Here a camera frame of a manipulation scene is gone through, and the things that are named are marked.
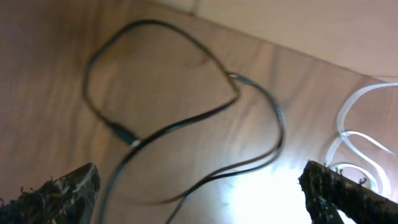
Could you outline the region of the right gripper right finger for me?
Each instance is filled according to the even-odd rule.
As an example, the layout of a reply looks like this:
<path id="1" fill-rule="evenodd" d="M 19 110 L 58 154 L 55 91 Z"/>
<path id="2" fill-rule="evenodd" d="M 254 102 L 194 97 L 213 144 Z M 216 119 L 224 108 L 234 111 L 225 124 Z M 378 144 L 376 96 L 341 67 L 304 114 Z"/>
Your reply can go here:
<path id="1" fill-rule="evenodd" d="M 339 211 L 358 224 L 397 224 L 397 204 L 315 161 L 298 178 L 313 223 L 342 223 Z"/>

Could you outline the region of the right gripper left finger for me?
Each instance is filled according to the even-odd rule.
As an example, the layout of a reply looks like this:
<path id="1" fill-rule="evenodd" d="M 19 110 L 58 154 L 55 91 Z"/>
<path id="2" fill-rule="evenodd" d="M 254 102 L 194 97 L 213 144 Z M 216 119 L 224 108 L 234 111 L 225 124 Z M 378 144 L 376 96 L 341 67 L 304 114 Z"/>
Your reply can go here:
<path id="1" fill-rule="evenodd" d="M 20 189 L 20 195 L 1 201 L 1 224 L 88 224 L 100 191 L 100 175 L 87 163 L 37 189 Z"/>

